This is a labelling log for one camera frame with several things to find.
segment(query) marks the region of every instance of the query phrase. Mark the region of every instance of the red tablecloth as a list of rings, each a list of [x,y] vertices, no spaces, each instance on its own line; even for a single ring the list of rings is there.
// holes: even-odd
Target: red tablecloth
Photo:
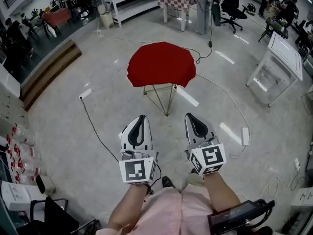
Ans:
[[[190,52],[167,42],[144,45],[132,56],[128,79],[134,87],[178,84],[186,87],[196,76]]]

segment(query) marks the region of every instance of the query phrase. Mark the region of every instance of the white cabinet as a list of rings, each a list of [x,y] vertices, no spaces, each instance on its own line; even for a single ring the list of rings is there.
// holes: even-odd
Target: white cabinet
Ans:
[[[299,189],[291,205],[298,207],[313,207],[313,187]]]
[[[0,136],[6,138],[15,124],[29,128],[24,103],[0,84]]]

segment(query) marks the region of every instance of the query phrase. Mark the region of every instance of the gray floor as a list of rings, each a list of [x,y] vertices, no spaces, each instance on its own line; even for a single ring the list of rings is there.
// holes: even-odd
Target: gray floor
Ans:
[[[241,0],[242,4],[247,2],[250,1]],[[257,42],[265,26],[257,15],[238,20],[244,27],[236,33],[240,38],[234,36],[228,25],[213,25],[213,52],[196,65],[197,73],[229,92],[251,127],[251,144],[241,158],[232,159],[229,154],[242,150],[241,127],[246,123],[225,92],[214,84],[196,76],[183,89],[199,102],[198,107],[176,94],[169,117],[143,96],[142,88],[131,86],[126,78],[128,61],[142,44],[114,39],[167,41],[207,55],[210,36],[193,31],[196,10],[192,9],[190,14],[192,23],[185,32],[180,31],[180,21],[174,17],[164,24],[162,10],[156,9],[123,23],[123,31],[112,28],[102,37],[96,33],[89,35],[79,43],[83,55],[49,85],[30,109],[30,125],[36,132],[37,146],[58,195],[68,197],[71,208],[80,216],[93,216],[105,223],[128,188],[122,183],[118,164],[97,140],[79,100],[79,95],[88,88],[107,85],[93,91],[85,103],[96,130],[111,151],[118,156],[119,133],[135,117],[145,114],[150,121],[154,149],[159,152],[162,174],[178,187],[192,168],[184,153],[188,141],[183,119],[187,112],[201,115],[215,126],[228,159],[221,174],[236,193],[254,199],[274,176],[279,176],[286,186],[295,158],[304,166],[312,137],[312,118],[307,115],[301,96],[312,81],[304,71],[303,81],[272,108],[267,103],[278,93],[280,83],[273,84],[268,79],[267,92],[255,82],[246,87],[269,43],[268,37]],[[295,39],[296,34],[290,29],[288,41],[293,43]],[[112,80],[119,68],[121,71]],[[260,79],[265,78],[268,78],[266,71]],[[163,92],[161,98],[165,100],[167,95],[168,92]],[[271,184],[271,194],[275,184]],[[156,184],[155,190],[160,188],[161,184]],[[295,193],[279,186],[276,207],[267,222],[273,229],[279,229],[288,219]],[[272,199],[267,190],[262,198]]]

